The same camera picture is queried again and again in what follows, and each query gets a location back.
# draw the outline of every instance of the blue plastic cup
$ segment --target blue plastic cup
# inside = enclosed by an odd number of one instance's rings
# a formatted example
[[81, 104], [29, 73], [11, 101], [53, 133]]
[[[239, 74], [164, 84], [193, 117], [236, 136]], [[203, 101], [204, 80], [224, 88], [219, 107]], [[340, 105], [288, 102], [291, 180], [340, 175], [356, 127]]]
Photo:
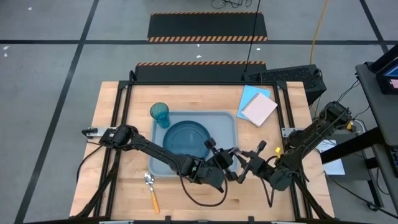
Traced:
[[160, 127], [168, 128], [170, 126], [169, 107], [165, 103], [152, 105], [150, 116], [156, 120]]

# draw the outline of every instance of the blue plate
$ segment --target blue plate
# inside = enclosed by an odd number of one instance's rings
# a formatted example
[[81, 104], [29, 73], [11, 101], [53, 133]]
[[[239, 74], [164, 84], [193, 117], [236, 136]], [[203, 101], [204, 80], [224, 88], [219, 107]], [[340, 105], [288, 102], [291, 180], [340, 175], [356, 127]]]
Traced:
[[206, 158], [209, 150], [205, 141], [210, 134], [203, 125], [194, 121], [181, 121], [171, 126], [163, 138], [163, 147], [175, 154], [189, 154]]

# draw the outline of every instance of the white paper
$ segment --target white paper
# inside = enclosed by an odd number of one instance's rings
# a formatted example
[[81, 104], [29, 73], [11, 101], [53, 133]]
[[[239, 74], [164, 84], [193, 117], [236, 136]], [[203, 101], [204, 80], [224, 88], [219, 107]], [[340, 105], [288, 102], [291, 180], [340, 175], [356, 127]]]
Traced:
[[[323, 140], [317, 147], [320, 152], [325, 152], [336, 145], [335, 140]], [[328, 175], [345, 175], [343, 163], [341, 159], [337, 159], [335, 161], [329, 162], [323, 165], [323, 170]]]

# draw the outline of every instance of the metal spoon head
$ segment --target metal spoon head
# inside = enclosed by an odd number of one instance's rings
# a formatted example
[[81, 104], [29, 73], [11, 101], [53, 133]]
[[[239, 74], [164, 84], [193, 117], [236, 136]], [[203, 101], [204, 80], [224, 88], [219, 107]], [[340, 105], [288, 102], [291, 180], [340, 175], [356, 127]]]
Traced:
[[144, 174], [144, 180], [145, 180], [145, 184], [149, 184], [150, 185], [150, 184], [154, 183], [154, 178], [149, 172], [146, 172]]

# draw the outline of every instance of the pink notepad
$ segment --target pink notepad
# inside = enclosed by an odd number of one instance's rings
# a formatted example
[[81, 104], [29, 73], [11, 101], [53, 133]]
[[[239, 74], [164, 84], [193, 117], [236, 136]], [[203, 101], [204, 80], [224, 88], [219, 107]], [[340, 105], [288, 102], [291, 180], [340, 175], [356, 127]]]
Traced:
[[275, 102], [264, 96], [262, 93], [258, 93], [243, 108], [242, 114], [259, 127], [273, 112], [276, 106], [277, 104]]

